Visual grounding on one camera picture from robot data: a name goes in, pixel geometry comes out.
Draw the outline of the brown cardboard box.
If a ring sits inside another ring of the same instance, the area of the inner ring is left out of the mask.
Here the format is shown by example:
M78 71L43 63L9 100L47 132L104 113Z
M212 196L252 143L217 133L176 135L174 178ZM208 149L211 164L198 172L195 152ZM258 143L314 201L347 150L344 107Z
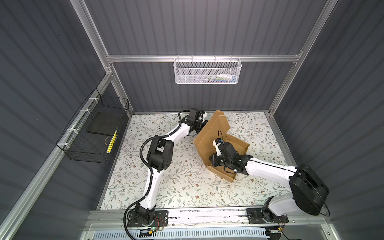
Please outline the brown cardboard box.
M223 166L215 167L210 160L210 157L217 152L214 146L214 141L218 138L222 138L225 142L232 144L240 155L247 153L250 144L229 134L229 130L230 125L225 113L217 110L197 135L194 140L194 144L207 169L232 183L236 177L236 173L234 173L234 171L224 169Z

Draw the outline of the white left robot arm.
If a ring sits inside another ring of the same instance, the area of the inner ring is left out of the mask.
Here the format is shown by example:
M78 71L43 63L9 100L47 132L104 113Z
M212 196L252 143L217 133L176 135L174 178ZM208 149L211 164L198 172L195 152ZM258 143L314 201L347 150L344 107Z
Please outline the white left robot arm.
M139 150L141 161L148 167L148 178L143 196L133 204L136 217L144 225L155 218L156 198L161 178L173 159L174 145L191 132L199 134L207 124L207 113L191 108L178 112L178 124L163 135L155 135L142 144Z

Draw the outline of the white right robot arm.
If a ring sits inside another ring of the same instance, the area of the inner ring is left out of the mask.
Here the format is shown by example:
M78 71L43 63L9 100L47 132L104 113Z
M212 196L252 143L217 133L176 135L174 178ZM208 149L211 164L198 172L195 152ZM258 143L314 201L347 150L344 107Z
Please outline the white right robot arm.
M240 155L223 139L214 140L213 146L216 153L210 156L210 161L214 167L223 167L227 173L269 179L290 190L284 195L267 198L259 213L264 222L287 223L288 215L297 212L318 216L327 206L330 190L311 167L304 164L282 166L251 155Z

